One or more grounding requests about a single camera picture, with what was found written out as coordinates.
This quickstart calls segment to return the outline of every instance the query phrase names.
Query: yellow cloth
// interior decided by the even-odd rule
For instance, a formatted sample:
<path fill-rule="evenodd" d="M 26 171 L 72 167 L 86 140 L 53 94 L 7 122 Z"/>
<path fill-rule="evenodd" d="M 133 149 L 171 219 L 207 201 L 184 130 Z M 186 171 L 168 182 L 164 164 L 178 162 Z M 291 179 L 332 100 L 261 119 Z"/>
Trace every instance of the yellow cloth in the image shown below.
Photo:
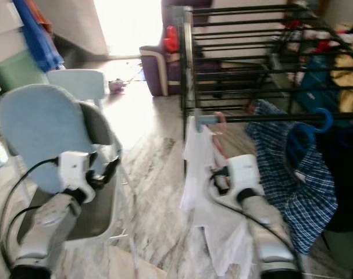
<path fill-rule="evenodd" d="M 353 67 L 353 58 L 343 54 L 336 59 L 337 67 Z M 333 71 L 331 76 L 339 86 L 353 86 L 353 71 Z M 340 111 L 353 112 L 353 90 L 344 90 L 340 94 Z"/>

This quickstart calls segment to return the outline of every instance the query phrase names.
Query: black cable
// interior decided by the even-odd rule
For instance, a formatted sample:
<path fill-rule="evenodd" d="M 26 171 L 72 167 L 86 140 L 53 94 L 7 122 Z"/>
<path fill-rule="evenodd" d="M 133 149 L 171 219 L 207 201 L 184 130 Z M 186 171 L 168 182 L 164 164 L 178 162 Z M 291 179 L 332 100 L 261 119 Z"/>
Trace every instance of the black cable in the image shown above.
<path fill-rule="evenodd" d="M 285 245 L 285 247 L 290 251 L 290 253 L 293 255 L 294 259 L 295 259 L 295 263 L 297 265 L 297 268 L 300 272 L 302 272 L 302 265 L 301 265 L 301 261 L 299 259 L 298 254 L 296 253 L 296 251 L 290 246 L 290 244 L 287 243 L 287 241 L 285 239 L 283 239 L 281 236 L 279 236 L 278 234 L 276 234 L 276 232 L 274 232 L 271 228 L 269 228 L 266 224 L 261 223 L 260 221 L 258 221 L 254 216 L 251 216 L 250 214 L 247 214 L 246 212 L 244 212 L 243 210 L 240 209 L 236 209 L 233 208 L 229 205 L 226 205 L 224 203 L 221 203 L 220 201 L 218 201 L 217 199 L 214 198 L 214 196 L 211 194 L 211 192 L 209 191 L 209 189 L 207 188 L 207 194 L 208 194 L 208 198 L 213 201 L 214 203 L 217 203 L 220 206 L 223 206 L 224 208 L 230 209 L 236 213 L 239 213 L 240 215 L 245 216 L 247 219 L 250 219 L 251 221 L 253 221 L 254 223 L 256 223 L 257 225 L 261 226 L 262 228 L 264 228 L 265 230 L 267 230 L 268 232 L 270 232 L 273 236 L 275 236 L 283 245 Z"/>
<path fill-rule="evenodd" d="M 9 234 L 11 232 L 11 229 L 12 229 L 12 226 L 13 224 L 15 223 L 15 221 L 25 212 L 28 212 L 30 210 L 35 210 L 35 209 L 38 209 L 40 208 L 41 206 L 38 205 L 38 206 L 30 206 L 28 208 L 24 208 L 23 210 L 21 210 L 18 214 L 16 214 L 11 222 L 8 224 L 7 226 L 7 229 L 6 229 L 6 233 L 4 235 L 4 237 L 2 238 L 2 241 L 0 242 L 0 249 L 1 249 L 1 254 L 2 254 L 2 257 L 6 263 L 6 266 L 8 268 L 8 270 L 11 270 L 12 268 L 12 260 L 11 260 L 11 256 L 9 254 Z"/>
<path fill-rule="evenodd" d="M 2 250 L 1 247 L 1 242 L 2 242 L 2 228 L 3 228 L 3 222 L 4 222 L 4 217 L 6 214 L 6 210 L 8 208 L 9 205 L 9 201 L 11 199 L 11 196 L 13 195 L 14 191 L 16 190 L 16 188 L 20 185 L 20 183 L 33 171 L 35 170 L 37 167 L 43 165 L 43 164 L 47 164 L 47 163 L 54 163 L 57 164 L 58 162 L 58 158 L 53 158 L 53 159 L 47 159 L 47 160 L 43 160 L 40 161 L 39 163 L 35 164 L 33 167 L 31 167 L 30 169 L 28 169 L 28 171 L 20 177 L 20 179 L 16 182 L 16 184 L 12 187 L 12 189 L 9 191 L 8 196 L 6 198 L 6 201 L 3 205 L 2 211 L 1 211 L 1 216 L 0 216 L 0 249 Z M 9 267 L 9 260 L 8 259 L 4 259 L 6 266 Z"/>

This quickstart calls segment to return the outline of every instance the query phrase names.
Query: green container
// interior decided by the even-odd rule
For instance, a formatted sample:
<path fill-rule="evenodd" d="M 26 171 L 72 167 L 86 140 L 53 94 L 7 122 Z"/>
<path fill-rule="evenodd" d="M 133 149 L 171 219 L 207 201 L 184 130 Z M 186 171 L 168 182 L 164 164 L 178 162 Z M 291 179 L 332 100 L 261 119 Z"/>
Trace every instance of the green container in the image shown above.
<path fill-rule="evenodd" d="M 48 84 L 47 76 L 37 66 L 29 51 L 18 53 L 0 63 L 1 93 L 28 84 Z"/>

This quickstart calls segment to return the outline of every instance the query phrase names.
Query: blue fabric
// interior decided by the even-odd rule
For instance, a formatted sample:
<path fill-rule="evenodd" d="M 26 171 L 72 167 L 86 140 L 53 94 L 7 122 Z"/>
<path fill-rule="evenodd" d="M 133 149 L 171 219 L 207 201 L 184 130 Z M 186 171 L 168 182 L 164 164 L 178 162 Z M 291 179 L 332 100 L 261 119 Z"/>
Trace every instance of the blue fabric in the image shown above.
<path fill-rule="evenodd" d="M 259 101 L 256 114 L 285 113 L 266 101 Z M 337 199 L 333 177 L 314 144 L 308 146 L 296 170 L 289 166 L 287 136 L 298 123 L 250 123 L 246 132 L 255 141 L 266 198 L 282 213 L 296 251 L 307 255 L 333 217 Z"/>
<path fill-rule="evenodd" d="M 64 151 L 94 152 L 79 104 L 62 88 L 49 84 L 20 87 L 7 93 L 0 103 L 2 133 L 29 169 Z M 93 165 L 102 173 L 103 161 Z M 44 164 L 31 173 L 44 192 L 61 192 L 58 168 Z"/>
<path fill-rule="evenodd" d="M 23 21 L 22 32 L 27 46 L 42 71 L 58 69 L 64 60 L 58 54 L 51 38 L 44 28 L 36 21 L 24 0 L 13 0 Z"/>

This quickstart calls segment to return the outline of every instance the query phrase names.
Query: sofa armrest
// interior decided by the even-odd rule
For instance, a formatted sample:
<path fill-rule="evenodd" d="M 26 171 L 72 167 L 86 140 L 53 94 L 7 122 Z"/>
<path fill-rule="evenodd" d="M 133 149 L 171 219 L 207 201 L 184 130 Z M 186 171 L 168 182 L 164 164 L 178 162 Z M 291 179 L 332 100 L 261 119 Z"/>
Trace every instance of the sofa armrest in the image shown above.
<path fill-rule="evenodd" d="M 139 48 L 142 68 L 153 96 L 168 96 L 166 51 L 163 44 Z"/>

